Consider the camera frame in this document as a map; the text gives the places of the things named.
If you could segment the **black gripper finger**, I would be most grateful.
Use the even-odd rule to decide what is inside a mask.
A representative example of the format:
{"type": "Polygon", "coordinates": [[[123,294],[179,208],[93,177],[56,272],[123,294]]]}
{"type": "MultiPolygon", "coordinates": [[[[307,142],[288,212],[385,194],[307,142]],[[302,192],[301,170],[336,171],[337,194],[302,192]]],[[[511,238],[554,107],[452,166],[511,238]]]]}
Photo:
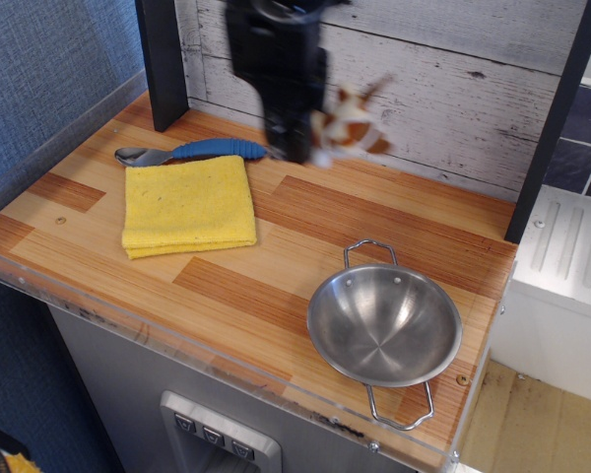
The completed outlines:
{"type": "Polygon", "coordinates": [[[276,110],[266,110],[264,125],[272,158],[296,164],[305,164],[308,161],[311,129],[307,115],[287,115],[276,110]]]}

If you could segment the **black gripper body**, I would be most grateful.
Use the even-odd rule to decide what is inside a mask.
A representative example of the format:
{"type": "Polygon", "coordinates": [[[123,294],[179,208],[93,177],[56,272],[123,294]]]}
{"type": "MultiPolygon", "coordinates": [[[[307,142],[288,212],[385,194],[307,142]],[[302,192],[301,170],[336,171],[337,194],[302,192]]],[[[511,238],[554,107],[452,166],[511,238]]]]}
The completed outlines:
{"type": "Polygon", "coordinates": [[[323,105],[327,54],[320,45],[329,1],[228,1],[226,24],[234,75],[263,106],[308,114],[323,105]]]}

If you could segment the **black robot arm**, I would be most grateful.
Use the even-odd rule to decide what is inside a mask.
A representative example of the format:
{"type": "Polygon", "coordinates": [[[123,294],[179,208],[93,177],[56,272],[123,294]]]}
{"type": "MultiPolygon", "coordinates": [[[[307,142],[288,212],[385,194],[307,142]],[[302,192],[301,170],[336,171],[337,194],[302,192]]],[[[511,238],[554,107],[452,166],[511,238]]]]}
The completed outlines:
{"type": "Polygon", "coordinates": [[[232,72],[258,94],[271,156],[304,164],[312,153],[311,113],[322,108],[327,52],[321,21],[335,1],[228,1],[232,72]]]}

